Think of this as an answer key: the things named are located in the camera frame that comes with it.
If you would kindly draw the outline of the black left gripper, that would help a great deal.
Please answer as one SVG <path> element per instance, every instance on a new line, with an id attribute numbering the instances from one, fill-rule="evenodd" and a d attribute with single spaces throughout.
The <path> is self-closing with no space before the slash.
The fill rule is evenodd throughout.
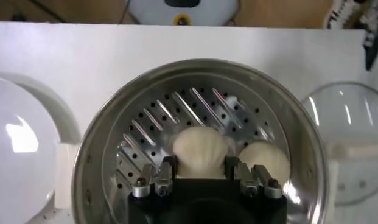
<path id="1" fill-rule="evenodd" d="M 378 29 L 366 33 L 363 48 L 365 50 L 365 70 L 370 71 L 378 57 Z"/>

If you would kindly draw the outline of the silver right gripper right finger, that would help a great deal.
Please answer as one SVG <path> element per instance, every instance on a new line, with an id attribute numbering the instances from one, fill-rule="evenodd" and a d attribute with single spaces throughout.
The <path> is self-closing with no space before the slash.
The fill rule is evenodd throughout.
<path id="1" fill-rule="evenodd" d="M 266 198 L 281 198 L 282 186 L 273 178 L 264 165 L 249 168 L 236 156 L 226 156 L 224 162 L 225 177 L 230 181 L 239 181 L 240 192 L 247 197 L 263 195 Z"/>

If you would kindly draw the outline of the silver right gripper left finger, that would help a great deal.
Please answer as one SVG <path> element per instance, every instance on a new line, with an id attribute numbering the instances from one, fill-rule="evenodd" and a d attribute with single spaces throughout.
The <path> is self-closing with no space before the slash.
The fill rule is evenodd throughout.
<path id="1" fill-rule="evenodd" d="M 159 167 L 145 164 L 131 188 L 132 196 L 146 198 L 151 194 L 156 194 L 159 197 L 170 195 L 177 175 L 177 164 L 176 156 L 165 156 Z"/>

